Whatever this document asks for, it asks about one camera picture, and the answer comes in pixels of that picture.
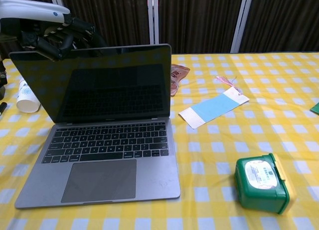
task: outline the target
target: gray laptop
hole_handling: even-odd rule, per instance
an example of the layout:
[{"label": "gray laptop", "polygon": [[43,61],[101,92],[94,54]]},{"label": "gray laptop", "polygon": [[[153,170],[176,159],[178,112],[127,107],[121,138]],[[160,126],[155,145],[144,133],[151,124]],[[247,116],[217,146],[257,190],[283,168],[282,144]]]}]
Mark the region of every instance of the gray laptop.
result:
[{"label": "gray laptop", "polygon": [[169,45],[10,58],[55,125],[16,208],[180,196],[169,120]]}]

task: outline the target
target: laptop screen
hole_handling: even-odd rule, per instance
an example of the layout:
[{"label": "laptop screen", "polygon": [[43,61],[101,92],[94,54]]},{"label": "laptop screen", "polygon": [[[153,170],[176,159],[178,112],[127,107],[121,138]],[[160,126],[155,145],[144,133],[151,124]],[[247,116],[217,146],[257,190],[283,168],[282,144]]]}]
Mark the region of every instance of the laptop screen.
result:
[{"label": "laptop screen", "polygon": [[10,58],[55,123],[169,116],[169,45],[72,50],[58,62],[36,52]]}]

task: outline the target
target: tablecloth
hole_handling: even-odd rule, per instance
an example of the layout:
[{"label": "tablecloth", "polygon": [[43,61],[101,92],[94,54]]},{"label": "tablecloth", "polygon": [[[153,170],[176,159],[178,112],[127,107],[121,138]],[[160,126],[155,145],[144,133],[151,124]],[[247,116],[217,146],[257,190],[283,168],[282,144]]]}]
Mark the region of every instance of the tablecloth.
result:
[{"label": "tablecloth", "polygon": [[[173,55],[191,69],[171,98],[181,197],[94,206],[16,210],[22,189],[53,126],[43,108],[16,108],[20,74],[5,61],[9,84],[0,117],[0,229],[212,230],[319,229],[319,53]],[[226,76],[250,101],[199,127],[178,115],[224,92]],[[236,160],[276,153],[298,198],[286,215],[244,209],[234,185]]]}]

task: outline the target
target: blue and white card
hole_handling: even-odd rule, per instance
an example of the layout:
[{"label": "blue and white card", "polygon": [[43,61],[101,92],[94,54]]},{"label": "blue and white card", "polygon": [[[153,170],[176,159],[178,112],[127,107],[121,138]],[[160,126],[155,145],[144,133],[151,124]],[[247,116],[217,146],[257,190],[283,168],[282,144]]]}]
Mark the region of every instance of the blue and white card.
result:
[{"label": "blue and white card", "polygon": [[197,127],[235,109],[249,101],[249,98],[240,94],[234,87],[222,94],[198,103],[179,113],[181,117],[192,127]]}]

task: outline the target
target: keyboard key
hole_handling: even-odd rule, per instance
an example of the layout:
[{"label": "keyboard key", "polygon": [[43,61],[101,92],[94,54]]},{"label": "keyboard key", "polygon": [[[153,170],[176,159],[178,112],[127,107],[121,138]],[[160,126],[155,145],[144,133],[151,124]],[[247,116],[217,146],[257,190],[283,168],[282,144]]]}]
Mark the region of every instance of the keyboard key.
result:
[{"label": "keyboard key", "polygon": [[80,142],[74,142],[72,143],[71,148],[78,148],[80,146]]},{"label": "keyboard key", "polygon": [[104,145],[105,146],[112,145],[112,141],[111,140],[105,140],[104,141]]},{"label": "keyboard key", "polygon": [[131,145],[125,145],[124,146],[124,151],[131,151],[132,150],[132,146]]},{"label": "keyboard key", "polygon": [[80,161],[106,160],[106,159],[122,159],[122,152],[115,153],[98,153],[98,154],[82,154]]},{"label": "keyboard key", "polygon": [[51,149],[48,150],[45,156],[63,155],[65,149]]},{"label": "keyboard key", "polygon": [[64,131],[62,136],[69,136],[70,132],[69,131]]},{"label": "keyboard key", "polygon": [[129,139],[129,144],[136,144],[136,139]]},{"label": "keyboard key", "polygon": [[160,155],[161,156],[167,156],[168,155],[168,149],[161,149],[160,150]]},{"label": "keyboard key", "polygon": [[84,142],[80,143],[80,147],[86,147],[86,146],[88,146],[88,142],[87,141],[84,141]]},{"label": "keyboard key", "polygon": [[164,130],[159,131],[159,136],[166,136],[166,131],[164,131]]},{"label": "keyboard key", "polygon": [[68,161],[69,161],[69,156],[68,156],[68,155],[63,155],[63,156],[61,157],[60,163],[62,163],[62,162],[68,162]]},{"label": "keyboard key", "polygon": [[60,158],[61,158],[61,156],[54,156],[54,157],[52,158],[52,160],[51,160],[51,163],[58,163],[58,162],[60,162]]},{"label": "keyboard key", "polygon": [[105,135],[103,136],[103,139],[111,139],[111,135],[110,135],[110,134],[105,134]]},{"label": "keyboard key", "polygon": [[120,139],[126,139],[127,138],[127,135],[126,133],[122,133],[120,134]]},{"label": "keyboard key", "polygon": [[89,147],[83,148],[82,154],[88,154],[88,153],[90,153],[90,148]]},{"label": "keyboard key", "polygon": [[144,144],[145,140],[143,138],[139,138],[137,141],[138,144]]},{"label": "keyboard key", "polygon": [[62,132],[58,131],[54,134],[54,137],[61,137],[62,136]]},{"label": "keyboard key", "polygon": [[108,152],[114,152],[115,146],[108,146]]},{"label": "keyboard key", "polygon": [[158,131],[151,132],[151,137],[157,137],[159,135]]},{"label": "keyboard key", "polygon": [[119,134],[112,134],[112,139],[118,139],[119,138]]},{"label": "keyboard key", "polygon": [[69,162],[79,161],[80,155],[70,155]]},{"label": "keyboard key", "polygon": [[90,153],[97,153],[99,152],[99,147],[92,147]]},{"label": "keyboard key", "polygon": [[49,149],[62,149],[63,143],[50,144]]},{"label": "keyboard key", "polygon": [[141,149],[141,146],[139,144],[134,144],[133,145],[133,150],[140,150]]},{"label": "keyboard key", "polygon": [[158,126],[155,126],[155,130],[166,130],[166,127],[165,125],[158,125]]},{"label": "keyboard key", "polygon": [[64,140],[64,137],[54,137],[51,143],[62,143],[63,140]]},{"label": "keyboard key", "polygon": [[85,134],[86,134],[86,135],[90,135],[90,134],[92,134],[92,133],[93,133],[93,130],[91,130],[91,129],[88,129],[88,130],[85,131]]},{"label": "keyboard key", "polygon": [[124,152],[124,158],[133,158],[134,152]]},{"label": "keyboard key", "polygon": [[135,157],[135,158],[142,157],[142,152],[141,152],[141,151],[135,151],[135,152],[134,152],[134,157]]},{"label": "keyboard key", "polygon": [[78,134],[77,130],[71,131],[70,132],[70,136],[76,136]]},{"label": "keyboard key", "polygon": [[94,140],[94,141],[89,141],[88,146],[89,146],[89,147],[94,147],[95,144],[96,144],[96,141],[95,141],[95,140]]},{"label": "keyboard key", "polygon": [[66,143],[66,142],[71,142],[71,140],[72,140],[72,137],[69,136],[69,137],[65,137],[63,142],[64,142],[64,143]]},{"label": "keyboard key", "polygon": [[42,160],[42,163],[43,163],[43,164],[51,163],[51,159],[52,159],[52,156],[50,156],[50,157],[44,157],[43,160]]},{"label": "keyboard key", "polygon": [[151,133],[150,132],[144,132],[143,133],[143,137],[146,138],[146,137],[150,137],[151,136]]},{"label": "keyboard key", "polygon": [[167,149],[167,143],[150,144],[150,149]]},{"label": "keyboard key", "polygon": [[146,144],[153,143],[153,138],[145,138],[145,143]]},{"label": "keyboard key", "polygon": [[99,134],[95,137],[95,140],[102,140],[103,139],[103,135]]},{"label": "keyboard key", "polygon": [[121,139],[121,144],[125,145],[128,144],[129,140],[128,139]]},{"label": "keyboard key", "polygon": [[73,154],[74,149],[66,149],[65,154],[70,155]]},{"label": "keyboard key", "polygon": [[82,152],[82,148],[75,148],[73,154],[80,154]]},{"label": "keyboard key", "polygon": [[157,157],[160,155],[160,151],[159,150],[152,150],[152,156],[153,157]]},{"label": "keyboard key", "polygon": [[95,140],[95,135],[89,135],[88,140]]},{"label": "keyboard key", "polygon": [[106,146],[101,146],[100,148],[99,148],[99,152],[100,153],[103,153],[103,152],[106,152]]},{"label": "keyboard key", "polygon": [[101,133],[101,130],[100,129],[95,129],[94,131],[93,131],[93,134],[100,134]]},{"label": "keyboard key", "polygon": [[72,137],[72,142],[78,142],[80,140],[79,136]]},{"label": "keyboard key", "polygon": [[142,138],[142,137],[143,137],[143,133],[141,132],[135,133],[135,138]]},{"label": "keyboard key", "polygon": [[149,145],[148,144],[142,144],[141,145],[141,150],[148,150],[149,149]]},{"label": "keyboard key", "polygon": [[78,135],[85,135],[85,130],[79,130]]},{"label": "keyboard key", "polygon": [[120,140],[119,139],[114,139],[112,144],[113,145],[119,145],[120,144]]},{"label": "keyboard key", "polygon": [[151,156],[151,151],[150,150],[144,150],[143,151],[143,157],[150,157]]},{"label": "keyboard key", "polygon": [[103,146],[104,145],[104,141],[103,140],[98,140],[96,142],[96,146]]},{"label": "keyboard key", "polygon": [[167,138],[166,137],[153,138],[153,143],[165,143],[165,142],[167,142]]},{"label": "keyboard key", "polygon": [[118,145],[118,146],[116,146],[115,151],[116,151],[116,152],[119,152],[119,151],[123,151],[123,149],[124,149],[124,146]]}]

